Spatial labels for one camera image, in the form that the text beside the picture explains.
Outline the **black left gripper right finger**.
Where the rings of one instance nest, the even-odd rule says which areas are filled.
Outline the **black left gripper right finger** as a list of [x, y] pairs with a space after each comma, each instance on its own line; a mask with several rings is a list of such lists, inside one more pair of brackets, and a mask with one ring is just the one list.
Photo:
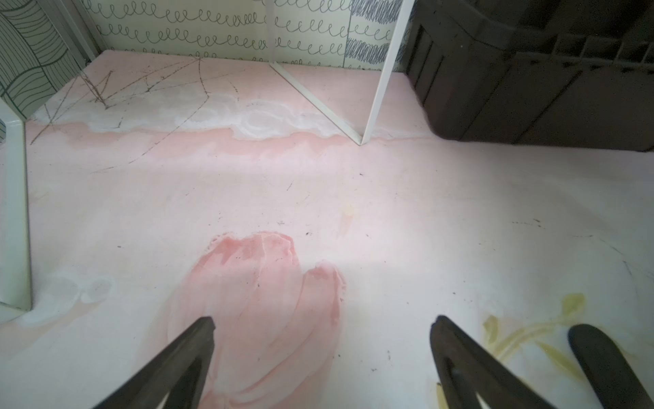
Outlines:
[[552, 407], [447, 316], [432, 324], [430, 345], [450, 408]]

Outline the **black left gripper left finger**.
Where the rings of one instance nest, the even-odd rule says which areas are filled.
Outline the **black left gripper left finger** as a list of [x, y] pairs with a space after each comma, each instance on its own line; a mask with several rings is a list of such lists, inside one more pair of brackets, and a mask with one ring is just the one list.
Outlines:
[[214, 320], [197, 319], [98, 408], [196, 408], [214, 352]]

